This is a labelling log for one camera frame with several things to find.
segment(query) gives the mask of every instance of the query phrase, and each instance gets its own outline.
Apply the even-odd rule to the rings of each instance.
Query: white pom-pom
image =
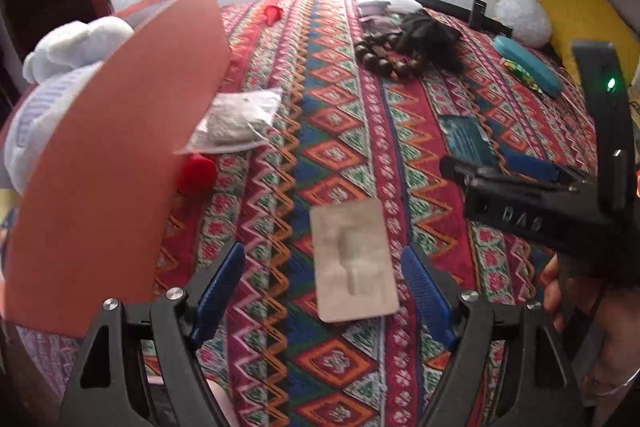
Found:
[[[498,0],[496,18],[513,28],[513,38],[532,48],[541,48],[551,38],[551,21],[536,0]]]

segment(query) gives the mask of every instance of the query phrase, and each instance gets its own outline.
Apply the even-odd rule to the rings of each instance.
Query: plastic packet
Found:
[[[221,154],[267,143],[281,98],[279,87],[217,94],[187,145],[177,153]]]

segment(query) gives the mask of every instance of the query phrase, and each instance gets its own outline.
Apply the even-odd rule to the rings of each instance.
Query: red ball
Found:
[[[202,154],[192,154],[182,164],[178,190],[185,196],[204,192],[216,182],[216,164]]]

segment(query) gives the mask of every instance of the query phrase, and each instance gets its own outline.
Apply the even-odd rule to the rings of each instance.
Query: red object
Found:
[[[185,196],[194,196],[213,186],[216,164],[202,154],[189,156],[178,175],[178,190]]]
[[[275,4],[269,4],[264,7],[264,15],[267,17],[267,26],[273,26],[282,19],[282,8]]]

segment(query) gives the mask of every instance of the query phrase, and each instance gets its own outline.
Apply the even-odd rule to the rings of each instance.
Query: patterned tablecloth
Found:
[[[593,171],[594,130],[564,100],[538,98],[517,83],[499,65],[491,36],[459,20],[432,12],[463,33],[462,75],[432,68],[420,80],[395,83],[355,62],[352,43],[362,28],[353,0],[276,1],[284,15],[271,27],[262,10],[274,0],[223,10],[232,47],[223,90],[282,86],[277,131],[270,146],[218,156],[210,200],[177,195],[156,291],[184,284],[235,237],[246,248],[244,275],[198,356],[232,396],[241,426],[414,426],[448,353],[421,327],[402,280],[401,247],[417,242],[463,288],[511,304],[535,295],[534,273],[548,257],[463,219],[459,188],[438,171],[450,147],[447,118],[476,124],[502,167],[500,152],[516,151]],[[565,93],[584,111],[567,78]],[[325,324],[316,309],[308,211],[362,198],[383,202],[401,307],[387,317]],[[19,331],[61,396],[76,342]],[[145,352],[148,370],[158,371],[151,343]],[[475,422],[501,354],[495,343]]]

